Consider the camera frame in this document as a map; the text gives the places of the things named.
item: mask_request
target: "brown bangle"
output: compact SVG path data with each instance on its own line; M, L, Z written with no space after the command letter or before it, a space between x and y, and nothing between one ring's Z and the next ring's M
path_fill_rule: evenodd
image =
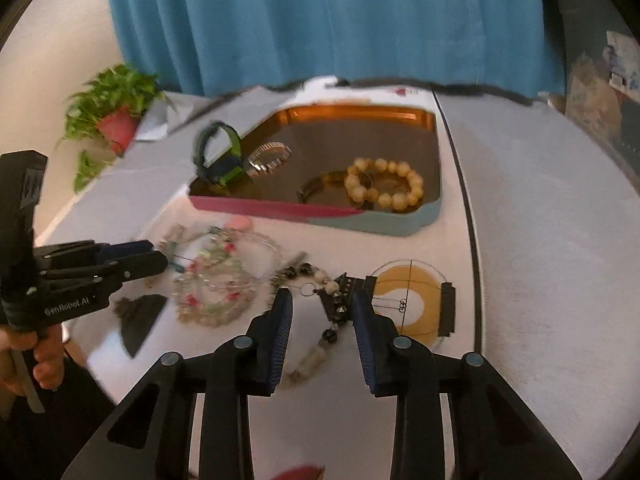
M347 177L346 171L331 171L329 173L322 173L319 176L313 177L304 186L298 190L298 201L301 204L306 204L309 197L322 191L325 187L331 184L344 185L344 179ZM366 173L360 174L360 183L368 189L371 187L371 177Z

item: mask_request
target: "bead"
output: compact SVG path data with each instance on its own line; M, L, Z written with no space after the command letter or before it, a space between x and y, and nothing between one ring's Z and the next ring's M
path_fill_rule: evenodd
M333 328L328 328L322 332L322 339L327 341L329 344L333 344L338 341L338 334Z
M370 187L369 189L367 189L366 198L368 202L373 202L373 203L377 202L379 196L380 196L380 193L375 187Z
M418 199L421 199L422 196L424 195L424 191L422 190L422 187L417 187L417 186L416 187L412 186L411 193L417 196Z
M380 173L386 171L386 160L384 158L379 158L378 160L376 160L376 169Z
M356 175L348 175L344 178L344 187L347 190L353 189L360 185L360 179Z
M300 364L296 367L297 372L303 378L313 376L322 363L326 361L326 352L319 346L313 348L302 358Z
M324 270L322 269L318 269L314 273L314 279L316 280L316 282L322 283L322 280L324 280L325 278L326 278L326 272L324 272Z
M334 292L338 292L339 290L340 290L340 285L338 285L338 284L337 284L336 282L334 282L334 281L327 282L327 283L324 285L324 291L325 291L327 294L333 294Z
M411 187L422 187L424 184L424 179L418 174L415 176L407 176L406 179Z
M367 194L367 190L365 189L364 186L352 187L349 190L349 196L357 204L361 204L362 202L364 202L364 197L366 194Z
M378 205L380 207L389 207L393 203L393 199L389 193L383 193L378 197Z
M366 171L367 169L367 161L359 156L356 160L353 161L353 165L358 168L360 171Z
M242 215L233 215L225 223L225 229L233 229L235 231L250 231L251 228L251 219Z
M406 209L406 195L404 193L396 193L393 197L394 211L404 211Z
M300 274L302 274L303 276L311 276L314 273L311 269L311 264L308 264L306 262L298 267L298 272L300 272Z
M396 173L398 174L398 176L407 176L410 171L411 166L409 166L407 162L401 162L396 168Z
M413 207L414 205L416 205L418 203L418 200L420 200L417 196L415 196L413 193L409 193L406 196L406 202L408 205L410 205L411 207Z

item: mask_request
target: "black fabric piece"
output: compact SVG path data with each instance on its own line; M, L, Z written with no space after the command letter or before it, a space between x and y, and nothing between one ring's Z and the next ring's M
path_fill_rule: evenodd
M343 301L341 303L344 303L344 306L347 308L346 318L343 316L336 316L335 309L340 305L340 303L334 301L332 295L327 294L322 289L319 289L317 294L320 297L320 301L322 301L326 318L329 321L336 320L340 324L353 319L351 316L351 299L353 298L354 293L359 290L364 290L369 298L373 299L373 290L376 287L377 280L378 279L375 276L367 276L364 280L361 278L352 278L351 276L347 276L346 272L334 280L338 285L340 285L340 292L343 297Z
M33 413L19 397L11 419L0 420L0 478L59 480L113 409L89 372L65 359L65 379L46 413Z
M116 308L121 318L120 336L127 353L135 357L166 305L167 298L149 294L130 301L123 298Z
M449 337L456 330L456 288L444 282L440 289L440 324L438 336Z

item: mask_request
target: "beaded bracelet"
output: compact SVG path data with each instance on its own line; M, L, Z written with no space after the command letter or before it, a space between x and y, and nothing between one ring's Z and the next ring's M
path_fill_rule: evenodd
M276 273L271 279L271 293L275 296L278 288L297 278L313 279L315 284L322 288L314 289L312 294L317 294L321 290L330 294L334 298L334 313L331 326L322 332L318 342L307 351L293 370L283 371L280 381L280 386L283 388L290 388L303 383L316 373L327 359L327 349L338 341L338 331L347 322L347 307L340 291L340 285L329 278L327 273L319 269L319 267L312 266L306 262L298 266L295 265L301 260L299 256L297 261L292 262L292 265L288 265Z
M280 247L269 237L252 232L213 227L209 235L197 258L175 279L178 320L221 326L249 308L265 279L265 276L252 276L244 269L238 255L238 241L248 240L270 248L276 259L275 267L280 261Z
M396 174L405 178L411 191L409 193L398 192L391 196L389 193L380 194L373 186L366 189L360 182L359 174L369 170ZM373 202L382 208L391 206L394 211L404 211L409 206L415 206L424 196L423 184L424 179L417 171L411 169L408 162L387 161L384 158L379 158L374 162L370 158L358 157L353 161L353 165L347 168L347 176L344 178L344 187L355 203Z

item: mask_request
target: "paper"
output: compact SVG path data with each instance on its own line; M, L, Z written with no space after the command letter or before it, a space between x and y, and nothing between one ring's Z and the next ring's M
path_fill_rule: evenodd
M634 38L607 31L602 54L609 65L609 85L640 103L640 46Z
M136 140L165 139L211 103L206 97L166 92L146 112L136 131Z
M585 131L608 142L620 138L622 114L616 93L583 55L569 77L566 116Z

